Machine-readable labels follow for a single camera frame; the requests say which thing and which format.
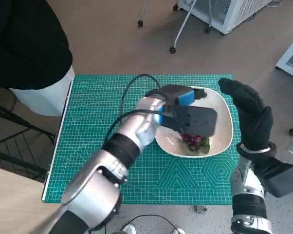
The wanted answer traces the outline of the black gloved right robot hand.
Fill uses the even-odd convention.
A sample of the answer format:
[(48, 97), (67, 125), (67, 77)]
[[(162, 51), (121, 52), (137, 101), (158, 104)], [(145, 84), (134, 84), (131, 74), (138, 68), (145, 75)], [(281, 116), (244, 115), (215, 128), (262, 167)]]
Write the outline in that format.
[(222, 93), (231, 96), (238, 110), (244, 147), (250, 151), (267, 149), (273, 125), (271, 107), (265, 105), (259, 93), (249, 85), (221, 78), (219, 86)]

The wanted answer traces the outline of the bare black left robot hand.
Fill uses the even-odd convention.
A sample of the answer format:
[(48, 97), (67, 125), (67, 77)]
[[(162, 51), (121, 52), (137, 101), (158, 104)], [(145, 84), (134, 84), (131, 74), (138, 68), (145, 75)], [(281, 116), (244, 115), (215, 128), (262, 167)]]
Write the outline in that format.
[(166, 85), (161, 88), (166, 100), (179, 106), (188, 106), (199, 100), (207, 97), (207, 93), (202, 88), (192, 88), (182, 85)]

